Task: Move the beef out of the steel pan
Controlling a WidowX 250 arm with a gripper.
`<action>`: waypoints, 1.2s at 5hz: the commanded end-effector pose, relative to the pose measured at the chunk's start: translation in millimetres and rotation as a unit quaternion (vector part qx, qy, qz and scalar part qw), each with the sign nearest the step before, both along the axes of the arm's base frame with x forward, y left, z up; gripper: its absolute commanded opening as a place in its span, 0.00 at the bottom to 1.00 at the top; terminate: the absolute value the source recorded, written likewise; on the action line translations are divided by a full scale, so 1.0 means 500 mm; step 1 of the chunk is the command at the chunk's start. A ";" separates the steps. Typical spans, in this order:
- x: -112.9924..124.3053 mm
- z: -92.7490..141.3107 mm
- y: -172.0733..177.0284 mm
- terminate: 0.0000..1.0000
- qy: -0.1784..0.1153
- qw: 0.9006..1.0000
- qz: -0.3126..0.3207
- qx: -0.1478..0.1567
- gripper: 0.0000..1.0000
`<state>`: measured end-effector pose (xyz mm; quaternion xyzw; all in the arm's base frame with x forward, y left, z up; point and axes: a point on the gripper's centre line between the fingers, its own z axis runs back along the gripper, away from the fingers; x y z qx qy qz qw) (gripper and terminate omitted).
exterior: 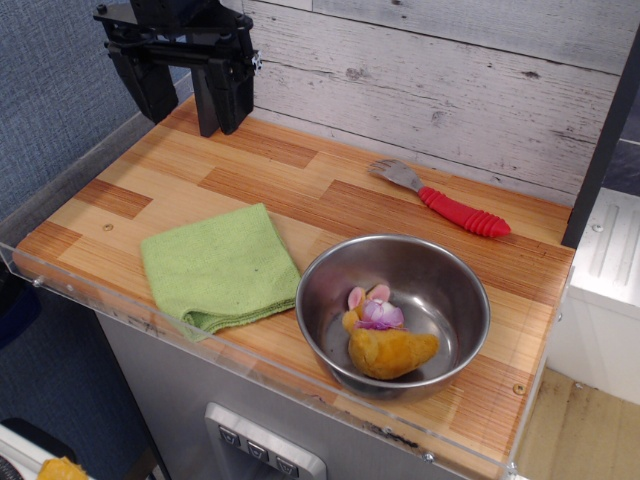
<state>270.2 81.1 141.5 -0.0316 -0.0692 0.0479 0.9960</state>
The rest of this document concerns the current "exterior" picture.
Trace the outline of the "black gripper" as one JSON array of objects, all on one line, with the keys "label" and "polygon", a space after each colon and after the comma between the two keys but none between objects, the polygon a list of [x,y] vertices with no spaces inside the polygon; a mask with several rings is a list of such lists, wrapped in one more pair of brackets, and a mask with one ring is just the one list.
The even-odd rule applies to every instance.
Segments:
[{"label": "black gripper", "polygon": [[191,68],[202,136],[231,135],[253,111],[261,52],[249,16],[219,1],[125,1],[99,4],[93,18],[120,79],[153,123],[178,105],[166,65]]}]

